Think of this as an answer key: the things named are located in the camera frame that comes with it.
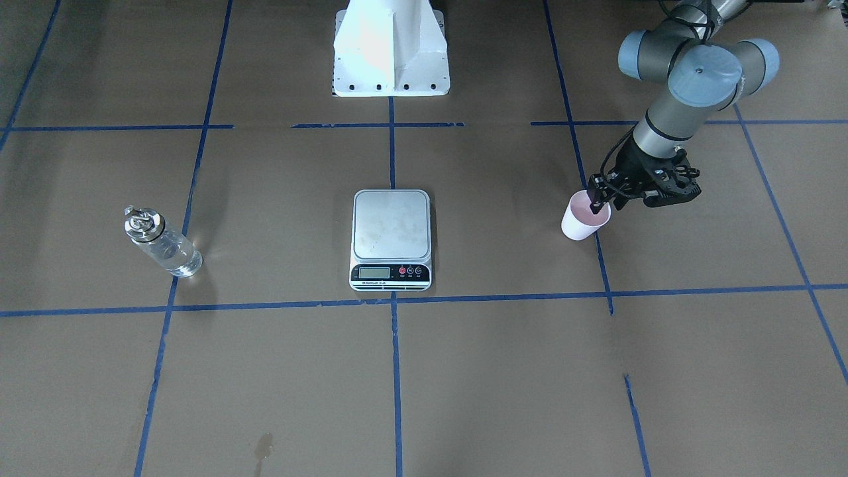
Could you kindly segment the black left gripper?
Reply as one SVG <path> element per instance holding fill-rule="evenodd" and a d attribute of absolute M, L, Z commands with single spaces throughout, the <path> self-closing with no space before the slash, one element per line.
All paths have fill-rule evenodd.
<path fill-rule="evenodd" d="M 657 208 L 678 205 L 696 199 L 702 188 L 697 183 L 700 170 L 691 167 L 687 151 L 677 148 L 672 157 L 663 159 L 646 154 L 636 142 L 627 140 L 618 149 L 615 165 L 588 179 L 588 198 L 594 215 L 606 203 L 621 211 L 630 200 L 641 199 L 645 206 Z"/>

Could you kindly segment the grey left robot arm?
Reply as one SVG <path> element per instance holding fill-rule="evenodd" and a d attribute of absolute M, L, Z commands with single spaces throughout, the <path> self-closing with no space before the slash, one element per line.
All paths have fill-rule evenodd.
<path fill-rule="evenodd" d="M 780 67 L 776 46 L 754 38 L 721 45 L 721 27 L 750 7 L 748 1 L 682 1 L 662 7 L 655 29 L 628 34 L 618 52 L 624 75 L 664 89 L 645 114 L 609 151 L 615 164 L 602 162 L 586 193 L 597 214 L 611 203 L 623 209 L 640 199 L 648 207 L 696 199 L 700 172 L 690 165 L 685 146 L 718 111 L 762 90 Z"/>

